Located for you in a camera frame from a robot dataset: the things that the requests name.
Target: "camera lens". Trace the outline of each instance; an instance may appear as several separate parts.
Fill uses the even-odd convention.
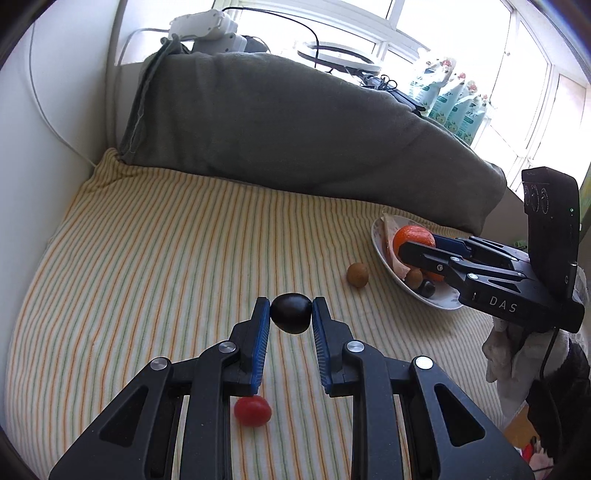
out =
[[[539,208],[539,198],[538,198],[538,189],[535,185],[531,186],[531,194],[530,194],[530,202],[531,202],[531,209],[535,212],[538,211]]]
[[[540,194],[540,208],[543,214],[548,213],[548,192],[546,189],[542,189],[542,193]]]

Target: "brown kiwi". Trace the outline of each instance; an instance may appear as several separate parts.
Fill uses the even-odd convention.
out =
[[[369,281],[368,266],[364,263],[354,263],[347,269],[347,281],[354,287],[361,288]]]

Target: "orange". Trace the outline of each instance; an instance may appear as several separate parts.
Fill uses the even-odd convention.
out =
[[[400,245],[405,242],[416,242],[418,244],[428,245],[429,247],[435,246],[435,239],[431,232],[420,225],[406,225],[396,232],[392,240],[392,248],[397,258],[399,258],[398,250],[400,249]]]
[[[433,281],[444,281],[443,275],[437,275],[436,273],[433,272],[423,272],[425,274],[425,276],[429,279],[429,280],[433,280]]]

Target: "white cable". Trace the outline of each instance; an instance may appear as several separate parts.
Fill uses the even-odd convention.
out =
[[[82,158],[83,160],[87,161],[90,165],[92,165],[93,168],[96,168],[96,164],[94,162],[92,162],[90,159],[86,158],[83,154],[81,154],[77,149],[75,149],[74,147],[72,147],[72,145],[70,145],[57,131],[55,128],[53,128],[53,126],[51,125],[49,119],[47,118],[47,115],[45,114],[45,112],[43,111],[43,107],[41,106],[41,102],[39,101],[39,96],[37,95],[37,89],[35,88],[35,82],[33,81],[33,61],[31,60],[33,57],[33,37],[35,35],[35,22],[33,22],[33,27],[31,29],[31,41],[29,43],[29,79],[31,81],[31,89],[33,90],[33,96],[35,97],[35,102],[37,103],[37,108],[39,110],[39,113],[41,114],[41,117],[43,118],[43,121],[45,122],[45,124],[47,125],[47,128],[49,128],[49,130],[57,137],[57,139],[63,143],[65,146],[67,146],[70,150],[72,150],[76,155],[78,155],[80,158]]]
[[[129,45],[129,42],[131,41],[133,36],[138,32],[168,33],[168,30],[163,30],[162,28],[138,28],[137,30],[134,30],[132,33],[129,34],[129,36],[127,37],[127,40],[125,40],[125,44],[123,45],[123,48],[121,49],[121,53],[119,54],[119,60],[117,61],[118,67],[121,67],[121,63],[123,62],[123,55],[125,55],[125,50],[127,50],[127,46]]]

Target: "bed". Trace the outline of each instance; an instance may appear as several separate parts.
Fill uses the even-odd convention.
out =
[[[480,351],[490,317],[435,310],[395,285],[370,236],[384,208],[465,235],[374,203],[128,166],[107,150],[22,305],[7,376],[11,441],[46,478],[150,359],[198,356],[249,318],[258,296],[289,291],[325,296],[334,318],[388,356],[429,355],[500,424]],[[356,261],[370,270],[359,290],[345,280]],[[256,430],[232,424],[236,479],[349,477],[351,405],[324,395],[311,331],[271,329],[259,393],[273,417]]]

